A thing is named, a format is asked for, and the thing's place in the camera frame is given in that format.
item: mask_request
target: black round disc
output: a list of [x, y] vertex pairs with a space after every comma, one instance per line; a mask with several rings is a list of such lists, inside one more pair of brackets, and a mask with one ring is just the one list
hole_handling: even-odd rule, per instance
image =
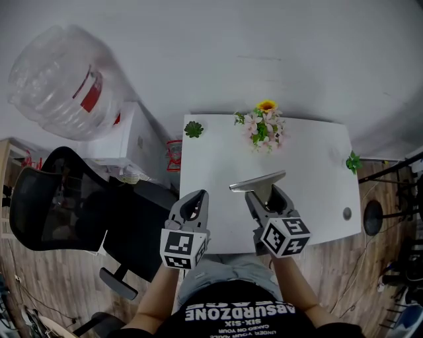
[[382, 227], [383, 210], [378, 201], [370, 201], [364, 210], [364, 231], [369, 236], [375, 236]]

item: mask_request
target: human arm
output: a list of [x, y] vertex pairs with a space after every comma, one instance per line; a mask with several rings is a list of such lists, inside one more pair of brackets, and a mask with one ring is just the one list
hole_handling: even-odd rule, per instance
[[178, 269], [162, 264], [141, 299], [137, 313], [123, 329], [142, 329], [154, 334], [172, 314], [178, 276]]
[[339, 318], [328, 313], [320, 306], [316, 294], [292, 258], [276, 258], [272, 256], [272, 261], [276, 277], [278, 278], [280, 292], [286, 302], [305, 312], [315, 327], [340, 322]]

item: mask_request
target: sunflower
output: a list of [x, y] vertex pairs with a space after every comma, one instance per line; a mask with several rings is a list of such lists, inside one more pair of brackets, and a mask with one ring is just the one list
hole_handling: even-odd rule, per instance
[[262, 112], [269, 112], [270, 110], [278, 109], [278, 104], [275, 101], [271, 100], [264, 100], [257, 104], [257, 108], [260, 109]]

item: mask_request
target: black and white marker cube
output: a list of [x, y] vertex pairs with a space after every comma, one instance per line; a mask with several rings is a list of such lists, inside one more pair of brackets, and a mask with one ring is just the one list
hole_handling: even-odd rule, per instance
[[207, 250], [207, 235], [201, 232], [162, 229], [160, 256], [167, 267], [193, 269]]
[[311, 237], [299, 217], [269, 219], [261, 241], [276, 257], [299, 254]]

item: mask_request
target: flower bouquet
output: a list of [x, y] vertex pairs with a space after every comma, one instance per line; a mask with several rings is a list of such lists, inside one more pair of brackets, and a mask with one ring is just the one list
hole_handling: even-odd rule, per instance
[[282, 147], [285, 121], [275, 101], [265, 100], [249, 114], [235, 113], [235, 124], [244, 125], [245, 135], [256, 151], [272, 152]]

